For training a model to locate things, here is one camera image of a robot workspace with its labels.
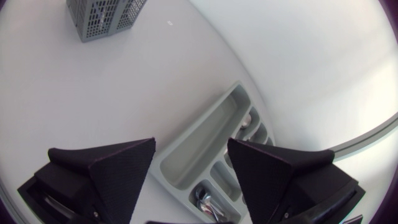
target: mesh grid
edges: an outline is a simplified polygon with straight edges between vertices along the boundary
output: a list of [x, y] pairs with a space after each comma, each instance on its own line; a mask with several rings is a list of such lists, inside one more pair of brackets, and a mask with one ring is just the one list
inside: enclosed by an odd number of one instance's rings
[[77, 24], [77, 30], [80, 33], [80, 35], [83, 35], [83, 27], [84, 27], [84, 20], [85, 20], [85, 13], [86, 13], [86, 4], [87, 0], [81, 0], [80, 1], [80, 7], [79, 7], [79, 15], [78, 15], [78, 24]]
[[146, 0], [129, 0], [123, 10], [118, 27], [116, 29], [122, 29], [127, 26], [133, 25], [145, 1]]
[[97, 0], [91, 5], [86, 37], [107, 34], [119, 0]]
[[77, 15], [77, 5], [78, 5], [78, 0], [70, 1], [70, 8], [72, 9], [74, 16]]

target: white surface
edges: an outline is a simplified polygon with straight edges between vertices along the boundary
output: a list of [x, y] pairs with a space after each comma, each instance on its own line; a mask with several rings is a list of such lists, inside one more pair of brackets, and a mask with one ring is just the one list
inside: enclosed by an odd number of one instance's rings
[[398, 111], [398, 47], [378, 1], [191, 2], [252, 76], [278, 146], [327, 149]]
[[335, 165], [359, 181], [366, 191], [348, 219], [363, 215], [369, 223], [390, 187], [398, 164], [398, 128], [382, 139], [335, 162]]
[[[8, 0], [0, 12], [0, 177], [38, 223], [17, 188], [49, 161], [48, 148], [154, 136], [162, 149], [236, 80], [267, 119], [244, 67], [188, 1], [150, 0], [131, 30], [82, 44], [65, 0]], [[147, 220], [200, 222], [151, 176], [131, 223]]]

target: black pyramid-shaped object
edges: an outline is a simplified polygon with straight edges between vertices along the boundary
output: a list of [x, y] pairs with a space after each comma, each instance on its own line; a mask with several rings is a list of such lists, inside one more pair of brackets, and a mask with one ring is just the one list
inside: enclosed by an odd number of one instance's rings
[[[49, 149], [50, 162], [18, 191], [45, 223], [85, 218], [129, 223], [154, 153], [154, 138], [91, 149]], [[48, 196], [56, 202], [46, 203]], [[54, 204], [67, 209], [60, 211]]]
[[230, 139], [228, 154], [253, 224], [338, 223], [364, 194], [332, 164], [331, 150], [305, 152]]

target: metal utensil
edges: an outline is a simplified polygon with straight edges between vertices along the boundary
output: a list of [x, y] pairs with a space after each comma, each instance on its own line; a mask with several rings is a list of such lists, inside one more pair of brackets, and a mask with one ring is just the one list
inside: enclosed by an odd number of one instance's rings
[[222, 212], [219, 208], [214, 206], [211, 202], [211, 195], [209, 193], [206, 193], [204, 196], [202, 203], [205, 205], [209, 205], [218, 215], [224, 217], [224, 212]]
[[202, 201], [206, 195], [206, 190], [203, 187], [197, 187], [195, 191], [195, 196], [198, 200]]
[[251, 115], [248, 114], [248, 115], [246, 116], [246, 118], [243, 120], [241, 129], [245, 129], [245, 128], [249, 127], [250, 123], [251, 123]]
[[197, 208], [199, 208], [199, 210], [201, 210], [203, 213], [214, 217], [216, 222], [220, 222], [215, 211], [213, 210], [213, 208], [211, 206], [207, 206], [201, 200], [197, 200]]

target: gray cutlery basket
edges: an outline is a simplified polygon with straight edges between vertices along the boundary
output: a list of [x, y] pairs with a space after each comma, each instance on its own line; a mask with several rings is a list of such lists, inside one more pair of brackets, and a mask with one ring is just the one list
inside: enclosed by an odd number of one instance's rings
[[67, 0], [82, 42], [129, 29], [146, 0]]
[[[250, 125], [241, 129], [251, 115]], [[216, 220], [197, 207], [198, 187], [206, 189], [212, 204], [227, 221], [240, 223], [248, 213], [227, 151], [228, 139], [274, 145], [271, 127], [250, 100], [241, 82], [235, 83], [164, 149], [150, 165], [150, 173], [180, 203], [206, 223]]]

